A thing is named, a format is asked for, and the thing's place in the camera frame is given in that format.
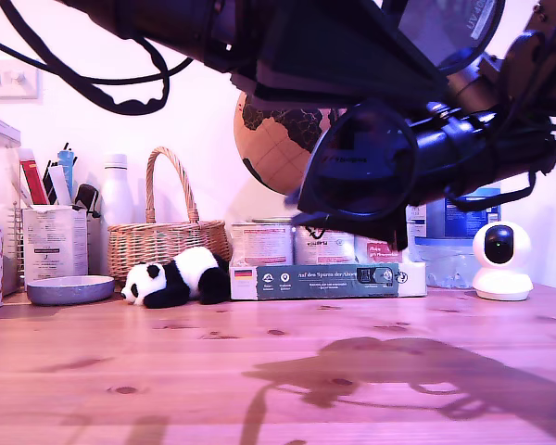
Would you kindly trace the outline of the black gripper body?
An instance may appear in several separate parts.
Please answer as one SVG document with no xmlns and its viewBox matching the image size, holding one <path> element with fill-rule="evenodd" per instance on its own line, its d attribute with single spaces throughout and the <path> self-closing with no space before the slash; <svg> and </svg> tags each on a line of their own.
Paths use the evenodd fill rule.
<svg viewBox="0 0 556 445">
<path fill-rule="evenodd" d="M 137 31 L 252 94 L 265 28 L 263 1 L 139 1 Z"/>
</svg>

